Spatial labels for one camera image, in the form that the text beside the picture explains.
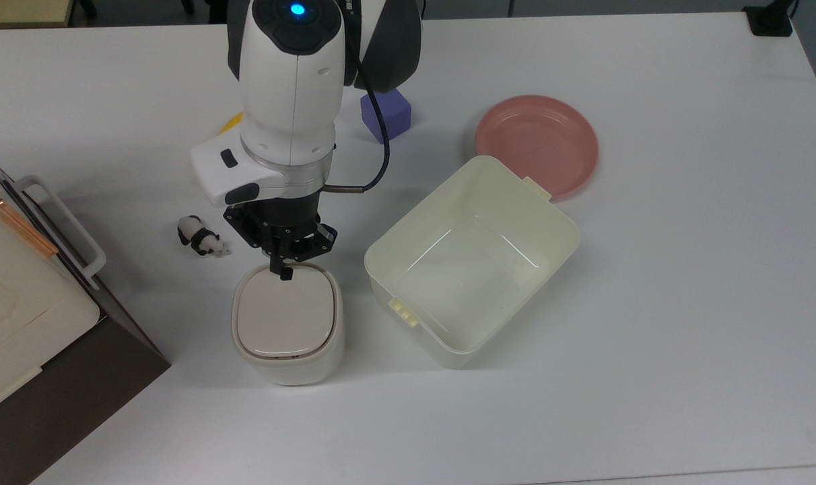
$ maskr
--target black button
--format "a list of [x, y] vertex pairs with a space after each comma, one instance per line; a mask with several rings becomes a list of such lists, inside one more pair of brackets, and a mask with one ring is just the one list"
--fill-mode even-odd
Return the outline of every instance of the black button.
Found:
[[238, 166], [238, 159], [235, 158], [231, 150], [226, 148], [219, 152], [219, 156], [223, 157], [223, 163], [226, 164], [226, 168], [235, 168], [235, 166]]
[[321, 43], [321, 36], [312, 28], [289, 27], [280, 25], [273, 31], [273, 36], [287, 49], [294, 51], [308, 51], [315, 49]]
[[258, 197], [258, 184], [241, 185], [234, 190], [226, 193], [227, 205], [235, 205], [235, 203], [246, 202], [248, 200]]
[[261, 24], [270, 24], [276, 20], [276, 15], [273, 13], [273, 0], [255, 0], [252, 8], [255, 17]]

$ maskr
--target white lid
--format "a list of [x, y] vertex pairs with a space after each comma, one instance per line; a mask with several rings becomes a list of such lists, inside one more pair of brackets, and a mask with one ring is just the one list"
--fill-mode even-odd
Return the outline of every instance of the white lid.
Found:
[[238, 341], [255, 356], [309, 356], [333, 332], [335, 299], [330, 280], [315, 267], [293, 268], [288, 282], [263, 268], [239, 289]]

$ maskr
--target box handle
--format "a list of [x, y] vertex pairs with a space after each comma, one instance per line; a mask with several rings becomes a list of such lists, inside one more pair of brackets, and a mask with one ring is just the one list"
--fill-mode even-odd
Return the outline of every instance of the box handle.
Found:
[[[76, 260], [76, 258], [70, 258], [70, 260], [73, 262], [76, 268], [78, 268], [79, 272], [82, 273], [82, 276], [85, 276], [85, 279], [90, 280], [90, 278], [94, 276], [94, 274], [97, 274], [97, 272], [100, 271], [101, 268], [103, 268], [103, 265], [106, 264], [106, 253], [103, 252], [103, 249], [101, 249], [100, 246], [97, 245], [97, 242], [96, 240], [94, 240], [94, 237], [91, 237], [91, 234], [88, 234], [87, 230], [85, 230], [85, 228], [82, 227], [82, 224], [79, 223], [79, 221], [73, 215], [73, 212], [70, 212], [70, 209], [67, 209], [67, 206], [64, 205], [63, 202], [61, 202], [61, 199], [59, 199], [59, 197], [55, 195], [54, 191], [51, 191], [50, 188], [46, 187], [46, 183], [42, 181], [42, 179], [40, 179], [38, 176], [28, 175], [26, 177], [23, 177], [22, 179], [18, 179], [18, 181], [16, 181], [16, 183], [13, 184], [13, 188], [19, 191], [20, 193], [23, 193], [27, 188], [33, 187], [33, 185], [38, 185], [38, 187], [42, 188], [42, 190], [45, 191], [48, 197], [52, 199], [52, 202], [54, 202], [55, 205], [57, 205], [58, 208], [61, 209], [61, 212], [63, 212], [64, 216], [67, 219], [69, 219], [69, 223], [72, 224], [76, 231], [78, 231], [81, 234], [82, 239], [85, 240], [88, 246], [91, 246], [91, 250], [94, 251], [94, 260], [87, 264], [87, 266], [82, 267], [79, 264], [79, 261]], [[90, 283], [92, 286], [96, 288], [94, 282]]]
[[420, 323], [420, 319], [417, 318], [417, 315], [412, 313], [411, 310], [408, 310], [408, 307], [405, 306], [405, 304], [402, 303], [399, 298], [390, 300], [390, 303], [388, 304], [390, 308], [393, 308], [393, 311], [396, 311], [398, 316], [402, 317], [402, 320], [405, 320], [405, 322], [408, 323], [410, 328], [414, 328], [418, 323]]
[[543, 200], [551, 200], [552, 199], [552, 194], [548, 193], [546, 191], [546, 189], [544, 189], [543, 187], [540, 187], [540, 184], [537, 184], [537, 182], [532, 181], [532, 179], [530, 177], [525, 177], [524, 179], [522, 179], [522, 182], [527, 184], [528, 187], [530, 187], [531, 190], [534, 191], [535, 194], [542, 197]]

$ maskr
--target white container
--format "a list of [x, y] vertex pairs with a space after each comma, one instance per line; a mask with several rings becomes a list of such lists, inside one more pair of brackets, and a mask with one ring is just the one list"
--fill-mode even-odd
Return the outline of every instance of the white container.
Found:
[[549, 194], [490, 156], [466, 163], [366, 252], [378, 303], [459, 368], [578, 246]]
[[255, 268], [235, 292], [232, 337], [247, 362], [283, 386], [312, 384], [337, 368], [345, 348], [343, 297], [337, 281], [313, 264], [294, 264], [282, 282]]

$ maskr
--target container lid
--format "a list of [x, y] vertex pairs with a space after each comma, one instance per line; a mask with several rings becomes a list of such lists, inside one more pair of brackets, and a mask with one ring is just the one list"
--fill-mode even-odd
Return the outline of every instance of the container lid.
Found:
[[334, 289], [316, 267], [295, 265], [288, 282], [266, 267], [238, 288], [238, 341], [254, 356], [309, 356], [327, 344], [335, 323]]
[[599, 159], [597, 135], [575, 108], [546, 96], [516, 96], [485, 114], [475, 134], [478, 156], [493, 156], [552, 199], [580, 190]]

